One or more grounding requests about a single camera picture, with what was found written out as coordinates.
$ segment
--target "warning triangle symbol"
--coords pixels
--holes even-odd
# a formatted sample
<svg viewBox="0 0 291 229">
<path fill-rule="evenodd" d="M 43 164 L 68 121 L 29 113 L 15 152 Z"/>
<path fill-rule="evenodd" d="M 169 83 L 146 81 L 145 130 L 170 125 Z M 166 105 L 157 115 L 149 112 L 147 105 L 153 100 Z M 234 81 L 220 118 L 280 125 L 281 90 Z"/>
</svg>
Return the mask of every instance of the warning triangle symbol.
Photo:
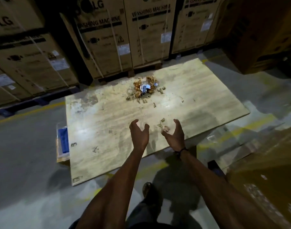
<svg viewBox="0 0 291 229">
<path fill-rule="evenodd" d="M 118 38 L 118 43 L 120 43 L 120 42 L 124 42 L 124 40 L 121 36 L 119 36 L 119 38 Z"/>
</svg>

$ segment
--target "black wristband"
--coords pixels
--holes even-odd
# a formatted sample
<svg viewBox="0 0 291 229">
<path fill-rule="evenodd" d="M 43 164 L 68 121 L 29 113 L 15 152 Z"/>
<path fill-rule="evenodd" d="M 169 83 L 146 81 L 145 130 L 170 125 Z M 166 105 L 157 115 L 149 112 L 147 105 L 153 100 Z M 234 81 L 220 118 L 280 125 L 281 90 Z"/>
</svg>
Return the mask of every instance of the black wristband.
<svg viewBox="0 0 291 229">
<path fill-rule="evenodd" d="M 176 154 L 176 157 L 177 157 L 179 160 L 181 160 L 181 152 L 184 151 L 184 150 L 189 151 L 186 147 L 183 148 L 183 149 L 180 150 L 180 151 L 174 151 L 174 153 Z"/>
</svg>

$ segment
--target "blue object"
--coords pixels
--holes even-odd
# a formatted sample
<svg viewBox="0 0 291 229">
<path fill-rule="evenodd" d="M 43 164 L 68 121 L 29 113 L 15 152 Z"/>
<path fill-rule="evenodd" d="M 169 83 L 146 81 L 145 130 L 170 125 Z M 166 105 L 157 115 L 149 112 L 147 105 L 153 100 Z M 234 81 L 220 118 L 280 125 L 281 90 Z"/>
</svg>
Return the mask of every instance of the blue object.
<svg viewBox="0 0 291 229">
<path fill-rule="evenodd" d="M 66 128 L 58 129 L 58 135 L 61 140 L 62 152 L 69 153 L 69 143 L 68 143 L 68 131 Z"/>
</svg>

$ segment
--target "person's right hand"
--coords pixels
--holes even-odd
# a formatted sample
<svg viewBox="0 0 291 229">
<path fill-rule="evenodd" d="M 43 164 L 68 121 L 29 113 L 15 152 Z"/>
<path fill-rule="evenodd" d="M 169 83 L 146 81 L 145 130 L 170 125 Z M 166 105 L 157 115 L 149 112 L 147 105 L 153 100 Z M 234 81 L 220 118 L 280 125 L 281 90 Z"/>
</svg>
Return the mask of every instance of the person's right hand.
<svg viewBox="0 0 291 229">
<path fill-rule="evenodd" d="M 176 128 L 174 131 L 174 134 L 168 134 L 165 131 L 162 131 L 161 134 L 166 138 L 166 141 L 168 142 L 169 146 L 174 150 L 174 151 L 181 151 L 183 148 L 185 148 L 184 144 L 184 132 L 181 127 L 181 123 L 179 120 L 174 119 L 174 122 L 176 124 Z"/>
</svg>

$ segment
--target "plywood board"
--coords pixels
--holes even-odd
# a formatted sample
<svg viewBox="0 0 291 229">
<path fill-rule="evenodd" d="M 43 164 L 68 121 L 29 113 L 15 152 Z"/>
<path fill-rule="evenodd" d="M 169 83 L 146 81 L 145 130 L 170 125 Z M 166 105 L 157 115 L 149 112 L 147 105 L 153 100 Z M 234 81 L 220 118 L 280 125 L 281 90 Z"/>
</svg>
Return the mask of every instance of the plywood board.
<svg viewBox="0 0 291 229">
<path fill-rule="evenodd" d="M 150 125 L 147 156 L 168 147 L 161 135 L 162 123 L 175 130 L 179 119 L 185 137 L 249 114 L 244 105 L 199 59 L 152 71 L 161 87 L 147 103 L 127 101 L 134 78 L 66 97 L 72 184 L 76 185 L 120 167 L 133 149 L 129 124 L 139 119 Z"/>
</svg>

